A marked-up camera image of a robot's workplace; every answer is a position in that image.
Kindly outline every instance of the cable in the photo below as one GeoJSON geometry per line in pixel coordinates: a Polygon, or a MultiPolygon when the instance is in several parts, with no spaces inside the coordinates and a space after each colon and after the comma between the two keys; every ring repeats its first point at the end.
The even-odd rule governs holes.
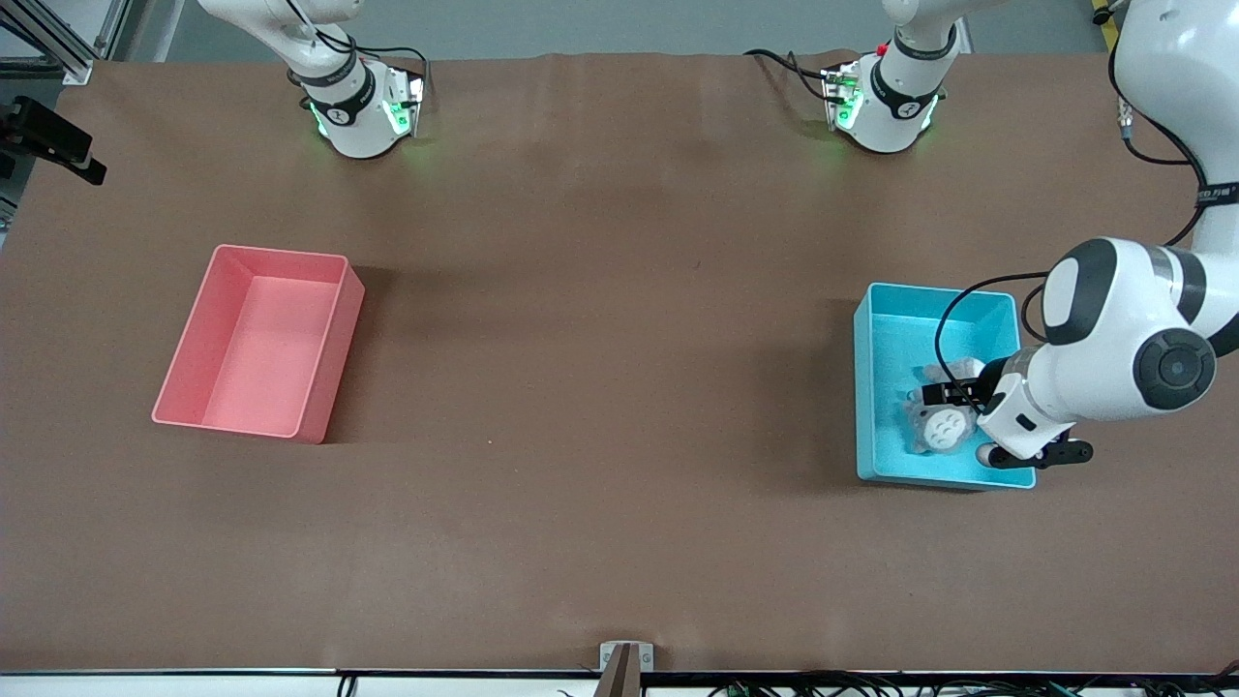
{"type": "MultiPolygon", "coordinates": [[[[1127,97],[1123,93],[1123,89],[1119,88],[1119,79],[1114,74],[1114,61],[1115,61],[1115,56],[1118,56],[1118,53],[1119,53],[1119,43],[1115,42],[1114,51],[1110,51],[1110,56],[1106,59],[1105,72],[1106,72],[1106,76],[1110,78],[1110,87],[1114,88],[1114,93],[1119,97],[1119,99],[1123,99],[1127,104],[1131,104],[1131,102],[1127,99],[1127,97]]],[[[1180,140],[1178,136],[1176,136],[1170,130],[1167,130],[1165,126],[1162,126],[1160,123],[1150,119],[1149,116],[1145,116],[1145,120],[1147,120],[1154,128],[1156,128],[1158,131],[1161,131],[1161,134],[1165,135],[1176,147],[1178,147],[1178,151],[1183,154],[1183,158],[1182,160],[1163,160],[1161,157],[1152,157],[1152,156],[1145,155],[1144,152],[1141,152],[1140,150],[1136,149],[1135,144],[1131,142],[1131,134],[1130,132],[1124,132],[1123,141],[1126,144],[1127,151],[1130,151],[1136,157],[1141,158],[1141,160],[1144,160],[1146,162],[1151,162],[1154,165],[1187,165],[1187,166],[1191,166],[1193,170],[1196,170],[1198,178],[1203,176],[1202,172],[1201,172],[1201,163],[1199,163],[1199,161],[1196,160],[1196,155],[1193,155],[1192,151],[1188,150],[1186,145],[1183,145],[1183,141],[1180,140]]]]}
{"type": "MultiPolygon", "coordinates": [[[[784,68],[787,68],[787,69],[789,69],[792,72],[798,72],[798,73],[803,74],[804,77],[815,77],[815,78],[819,78],[819,79],[821,78],[821,73],[820,72],[817,72],[817,73],[815,72],[810,72],[810,71],[807,71],[807,69],[804,69],[804,68],[802,68],[799,66],[792,64],[792,63],[789,63],[787,61],[787,58],[779,56],[778,53],[776,53],[773,51],[767,51],[766,48],[753,48],[752,51],[745,51],[743,54],[745,56],[758,56],[758,57],[762,57],[762,58],[769,58],[771,61],[774,61],[776,63],[783,66],[784,68]]],[[[841,64],[843,63],[839,63],[839,64],[835,64],[835,66],[826,66],[823,69],[838,68],[841,64]]]]}
{"type": "MultiPolygon", "coordinates": [[[[947,380],[950,381],[952,387],[954,387],[960,395],[963,395],[968,400],[968,404],[973,407],[973,411],[976,412],[978,415],[984,413],[981,411],[981,406],[976,404],[976,400],[973,400],[973,396],[970,394],[964,391],[964,387],[959,384],[959,380],[955,379],[955,374],[950,373],[950,369],[947,368],[947,360],[942,358],[942,331],[947,328],[947,318],[950,317],[952,310],[954,310],[957,305],[963,302],[964,297],[968,297],[973,292],[987,285],[994,285],[996,282],[1007,282],[1011,280],[1032,280],[1037,277],[1046,277],[1047,275],[1049,275],[1048,271],[1009,274],[1009,275],[997,275],[979,282],[974,282],[973,285],[961,290],[959,295],[955,295],[954,300],[952,300],[950,303],[947,305],[947,308],[943,311],[942,318],[938,319],[938,331],[935,331],[933,334],[933,352],[934,355],[938,358],[938,366],[942,368],[942,373],[945,374],[947,380]]],[[[990,683],[990,685],[999,685],[999,683],[990,683]]]]}
{"type": "Polygon", "coordinates": [[[326,46],[327,48],[331,48],[337,53],[351,53],[353,51],[357,51],[358,53],[363,53],[375,59],[379,57],[378,56],[379,53],[398,53],[400,51],[406,51],[409,53],[413,53],[414,56],[418,57],[419,61],[421,61],[422,72],[425,73],[426,80],[427,82],[430,80],[430,61],[421,51],[418,51],[411,46],[392,46],[387,48],[358,46],[357,41],[352,36],[348,36],[347,33],[346,36],[348,36],[348,41],[346,42],[344,40],[331,36],[330,33],[326,33],[321,28],[315,26],[315,24],[310,21],[310,17],[304,15],[301,10],[299,10],[297,6],[294,4],[292,0],[284,0],[284,1],[285,4],[287,4],[289,9],[291,9],[297,15],[297,17],[300,17],[304,22],[306,22],[307,26],[313,27],[315,36],[318,37],[318,40],[322,41],[322,45],[326,46]]]}
{"type": "Polygon", "coordinates": [[[339,676],[339,683],[336,685],[336,697],[353,697],[353,695],[356,693],[357,693],[357,676],[349,673],[339,676]]]}
{"type": "Polygon", "coordinates": [[[1037,287],[1030,290],[1028,293],[1023,296],[1023,305],[1020,306],[1020,323],[1023,324],[1023,329],[1028,332],[1028,336],[1032,336],[1042,343],[1046,343],[1049,339],[1046,338],[1040,331],[1032,328],[1032,322],[1028,321],[1028,306],[1032,305],[1032,298],[1040,295],[1044,288],[1046,284],[1042,282],[1037,285],[1037,287]]]}
{"type": "Polygon", "coordinates": [[[1140,150],[1136,150],[1136,146],[1132,145],[1130,137],[1124,137],[1123,139],[1123,144],[1127,146],[1127,152],[1131,152],[1132,155],[1136,156],[1137,160],[1144,160],[1144,161],[1149,162],[1150,165],[1172,165],[1172,166],[1184,166],[1184,167],[1192,165],[1192,162],[1188,162],[1187,160],[1163,160],[1161,157],[1154,157],[1151,155],[1145,155],[1140,150]]]}
{"type": "Polygon", "coordinates": [[[843,66],[844,63],[850,63],[851,61],[844,61],[844,62],[840,62],[840,63],[831,63],[831,64],[824,66],[821,69],[814,72],[814,71],[810,71],[810,69],[802,68],[800,63],[798,63],[797,59],[795,59],[795,53],[793,53],[792,51],[787,52],[787,58],[783,58],[783,57],[778,56],[773,51],[767,51],[766,48],[753,48],[752,51],[745,51],[743,54],[745,56],[757,56],[757,57],[762,57],[762,58],[769,58],[769,59],[774,61],[776,63],[778,63],[779,66],[782,66],[782,67],[792,71],[793,73],[797,74],[797,77],[800,78],[800,83],[804,84],[804,88],[809,90],[809,94],[813,94],[814,97],[817,97],[818,99],[821,99],[823,102],[830,102],[831,104],[843,104],[844,103],[844,99],[840,98],[840,97],[828,97],[826,94],[824,94],[824,93],[818,92],[817,89],[814,89],[813,85],[809,84],[809,78],[812,77],[812,78],[815,78],[815,79],[821,79],[821,71],[831,71],[831,69],[838,68],[839,66],[843,66]]]}
{"type": "MultiPolygon", "coordinates": [[[[1119,37],[1120,37],[1120,41],[1121,41],[1123,35],[1120,33],[1119,37]]],[[[1119,95],[1119,99],[1123,99],[1124,102],[1127,102],[1127,98],[1123,94],[1123,89],[1119,88],[1119,80],[1118,80],[1118,78],[1114,74],[1114,61],[1115,61],[1115,56],[1118,53],[1119,53],[1119,45],[1118,45],[1118,42],[1115,42],[1114,51],[1110,51],[1110,58],[1106,61],[1106,76],[1110,78],[1110,87],[1114,88],[1114,93],[1119,95]]],[[[1154,119],[1150,119],[1145,114],[1140,114],[1140,115],[1145,116],[1145,120],[1147,120],[1150,125],[1152,125],[1155,129],[1157,129],[1157,132],[1161,132],[1163,136],[1166,136],[1166,140],[1170,140],[1171,144],[1175,145],[1175,147],[1178,147],[1178,151],[1183,154],[1183,161],[1188,166],[1192,167],[1192,172],[1196,175],[1197,187],[1198,188],[1204,188],[1204,186],[1208,183],[1208,178],[1204,176],[1204,166],[1201,165],[1201,160],[1196,156],[1196,152],[1192,152],[1192,149],[1188,147],[1187,144],[1184,144],[1168,128],[1163,126],[1162,124],[1157,123],[1154,119]]],[[[1140,152],[1139,150],[1136,150],[1135,145],[1131,144],[1131,139],[1130,137],[1124,137],[1123,140],[1124,140],[1124,144],[1127,146],[1127,150],[1132,155],[1140,157],[1141,160],[1144,160],[1146,162],[1166,163],[1166,165],[1178,165],[1178,163],[1182,163],[1178,160],[1162,160],[1160,157],[1150,157],[1150,156],[1145,155],[1144,152],[1140,152]]],[[[1202,208],[1201,206],[1197,206],[1196,210],[1192,212],[1192,218],[1187,220],[1187,224],[1183,225],[1183,229],[1178,230],[1178,233],[1176,233],[1175,236],[1171,236],[1165,244],[1162,244],[1162,246],[1173,246],[1173,245],[1178,244],[1180,241],[1182,241],[1183,238],[1186,238],[1188,234],[1191,234],[1192,228],[1196,227],[1196,223],[1201,222],[1201,215],[1203,215],[1203,214],[1204,214],[1204,208],[1202,208]]]]}
{"type": "MultiPolygon", "coordinates": [[[[823,94],[821,92],[818,92],[817,89],[814,89],[812,84],[809,84],[809,78],[804,77],[804,72],[805,71],[800,69],[800,64],[795,62],[795,53],[788,51],[787,52],[787,59],[792,62],[792,67],[795,69],[797,77],[800,78],[800,83],[804,84],[804,88],[809,90],[809,94],[813,94],[818,99],[821,99],[823,102],[829,102],[831,104],[843,104],[844,103],[843,97],[830,97],[830,95],[823,94]]],[[[821,79],[821,73],[818,73],[818,79],[821,79]]]]}

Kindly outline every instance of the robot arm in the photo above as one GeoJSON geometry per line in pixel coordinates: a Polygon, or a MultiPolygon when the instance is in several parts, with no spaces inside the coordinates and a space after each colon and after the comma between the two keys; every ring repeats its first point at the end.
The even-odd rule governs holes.
{"type": "Polygon", "coordinates": [[[1239,0],[1132,0],[1115,78],[1194,154],[1206,184],[1192,250],[1097,238],[1046,280],[1048,342],[983,376],[994,439],[979,457],[1028,467],[1082,421],[1173,413],[1204,396],[1239,347],[1239,0]]]}
{"type": "Polygon", "coordinates": [[[878,53],[840,68],[828,94],[828,121],[859,145],[897,152],[912,145],[938,104],[942,80],[959,54],[955,22],[1005,0],[882,0],[895,37],[878,53]]]}
{"type": "Polygon", "coordinates": [[[198,0],[265,43],[310,97],[318,131],[349,157],[382,155],[416,125],[422,80],[363,57],[335,22],[363,0],[198,0]]]}

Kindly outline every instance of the brown table surface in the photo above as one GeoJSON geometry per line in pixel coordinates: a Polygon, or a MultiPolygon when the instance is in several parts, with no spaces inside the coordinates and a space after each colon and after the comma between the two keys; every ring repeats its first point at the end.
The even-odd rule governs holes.
{"type": "MultiPolygon", "coordinates": [[[[1212,670],[1239,647],[1237,373],[1033,491],[856,479],[851,317],[1161,240],[1100,56],[965,57],[876,156],[752,58],[436,66],[348,161],[276,64],[100,64],[0,254],[4,669],[1212,670]],[[328,444],[151,423],[211,250],[337,251],[328,444]]],[[[1142,146],[1167,152],[1149,128],[1142,146]]]]}

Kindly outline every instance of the cyan plastic box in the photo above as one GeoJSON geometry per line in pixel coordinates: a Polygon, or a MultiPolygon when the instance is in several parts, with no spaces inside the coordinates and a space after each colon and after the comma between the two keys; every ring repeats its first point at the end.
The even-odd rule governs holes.
{"type": "MultiPolygon", "coordinates": [[[[976,462],[989,439],[978,430],[950,456],[913,454],[912,427],[903,412],[909,391],[922,386],[921,369],[937,363],[933,334],[959,290],[875,282],[856,308],[856,474],[869,482],[953,489],[1032,489],[1033,468],[996,470],[976,462]]],[[[948,361],[973,357],[991,361],[1020,350],[1015,297],[973,292],[950,313],[942,332],[948,361]]]]}

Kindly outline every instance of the pink bin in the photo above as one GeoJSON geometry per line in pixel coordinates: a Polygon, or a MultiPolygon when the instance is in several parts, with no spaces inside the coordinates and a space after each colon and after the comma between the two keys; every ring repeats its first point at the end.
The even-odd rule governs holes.
{"type": "Polygon", "coordinates": [[[364,292],[344,256],[221,244],[151,418],[322,443],[364,292]]]}

